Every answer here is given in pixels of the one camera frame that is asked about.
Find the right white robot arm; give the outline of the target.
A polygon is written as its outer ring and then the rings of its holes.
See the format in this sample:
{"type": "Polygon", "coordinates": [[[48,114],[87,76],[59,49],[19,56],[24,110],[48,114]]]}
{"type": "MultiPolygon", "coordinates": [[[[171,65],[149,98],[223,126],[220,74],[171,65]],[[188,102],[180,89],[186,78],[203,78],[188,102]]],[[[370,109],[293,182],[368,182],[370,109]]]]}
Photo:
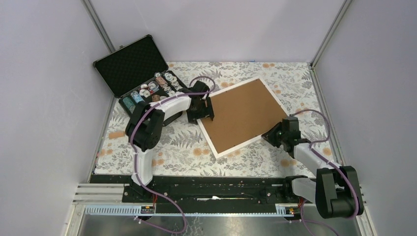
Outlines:
{"type": "Polygon", "coordinates": [[[296,117],[282,119],[262,138],[274,147],[282,147],[315,176],[315,179],[286,177],[281,191],[284,200],[290,203],[299,198],[310,201],[324,219],[353,218],[363,214],[364,204],[355,168],[329,161],[313,149],[311,141],[301,137],[296,117]]]}

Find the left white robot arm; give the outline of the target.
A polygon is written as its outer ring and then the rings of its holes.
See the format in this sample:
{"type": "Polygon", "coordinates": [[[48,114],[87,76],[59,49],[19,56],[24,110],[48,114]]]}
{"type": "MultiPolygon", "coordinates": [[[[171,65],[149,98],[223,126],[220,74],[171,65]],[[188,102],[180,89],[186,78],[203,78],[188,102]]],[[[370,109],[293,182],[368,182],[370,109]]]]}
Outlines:
{"type": "Polygon", "coordinates": [[[157,102],[140,102],[125,129],[128,142],[134,150],[132,180],[137,186],[134,196],[140,202],[147,202],[152,197],[152,156],[159,143],[163,124],[173,116],[186,112],[189,123],[197,124],[202,118],[214,119],[214,111],[209,94],[215,89],[201,81],[207,76],[198,76],[191,81],[191,87],[182,88],[173,95],[157,102]]]}

